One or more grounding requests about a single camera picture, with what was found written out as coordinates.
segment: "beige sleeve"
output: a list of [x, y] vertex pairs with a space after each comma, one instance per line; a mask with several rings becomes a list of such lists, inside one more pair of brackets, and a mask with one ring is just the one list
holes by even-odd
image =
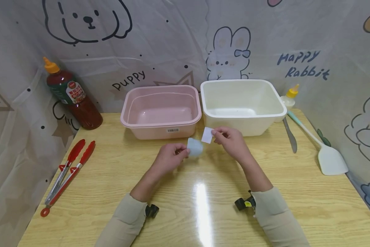
[[273, 247], [310, 246], [277, 188], [252, 192], [252, 196], [256, 202], [255, 216]]
[[105, 226], [95, 246], [129, 247], [144, 225], [145, 208], [146, 202], [139, 202], [127, 193]]

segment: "red sauce bottle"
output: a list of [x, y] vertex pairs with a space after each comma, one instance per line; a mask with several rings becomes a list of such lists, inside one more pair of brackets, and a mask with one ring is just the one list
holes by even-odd
[[74, 75], [60, 70], [55, 64], [44, 57], [45, 69], [50, 73], [46, 82], [50, 90], [70, 110], [79, 124], [86, 130], [93, 130], [103, 122], [103, 117], [76, 82]]

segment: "knife blade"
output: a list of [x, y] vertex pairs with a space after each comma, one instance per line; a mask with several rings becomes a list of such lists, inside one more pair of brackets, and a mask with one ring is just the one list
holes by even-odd
[[284, 122], [284, 126], [285, 126], [285, 129], [286, 129], [286, 133], [288, 133], [289, 141], [290, 141], [290, 144], [292, 146], [292, 151], [293, 151], [293, 153], [296, 153], [297, 152], [297, 141], [296, 141], [295, 136], [292, 134], [292, 131], [289, 128], [286, 117], [284, 117], [283, 122]]

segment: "wooden table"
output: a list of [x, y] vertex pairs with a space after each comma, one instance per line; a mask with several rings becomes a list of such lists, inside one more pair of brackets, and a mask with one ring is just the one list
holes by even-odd
[[[312, 129], [301, 111], [294, 113]], [[187, 143], [185, 138], [137, 140], [120, 124], [120, 114], [103, 117], [104, 123], [96, 130], [79, 130], [72, 145], [82, 138], [86, 145], [95, 140], [93, 155], [46, 218], [39, 215], [43, 198], [20, 247], [94, 246], [118, 203], [150, 167], [159, 148], [168, 142]], [[297, 139], [296, 154], [283, 123], [245, 140], [280, 189], [311, 246], [370, 247], [369, 209], [345, 175], [322, 175], [315, 144], [292, 120], [288, 122]], [[203, 129], [201, 120], [194, 137], [201, 139]], [[146, 219], [132, 247], [270, 246], [253, 210], [235, 208], [235, 200], [248, 196], [239, 165], [221, 146], [206, 144], [198, 159], [187, 159], [161, 182], [152, 199], [160, 211], [156, 218]]]

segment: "pink plastic basin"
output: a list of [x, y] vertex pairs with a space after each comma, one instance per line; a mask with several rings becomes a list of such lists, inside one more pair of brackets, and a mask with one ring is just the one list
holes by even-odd
[[120, 115], [122, 124], [140, 140], [189, 137], [200, 118], [199, 94], [188, 85], [132, 89]]

